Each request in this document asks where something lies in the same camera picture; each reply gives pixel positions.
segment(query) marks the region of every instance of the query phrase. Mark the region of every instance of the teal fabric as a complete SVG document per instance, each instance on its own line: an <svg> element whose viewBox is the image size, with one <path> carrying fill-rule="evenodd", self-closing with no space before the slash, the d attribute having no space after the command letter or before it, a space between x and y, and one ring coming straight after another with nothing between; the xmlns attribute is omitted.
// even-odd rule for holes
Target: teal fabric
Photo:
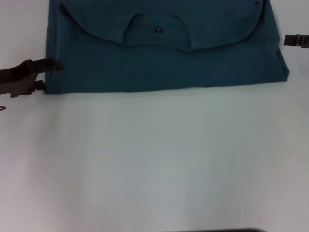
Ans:
<svg viewBox="0 0 309 232"><path fill-rule="evenodd" d="M46 93L282 82L279 42L269 0L50 0Z"/></svg>

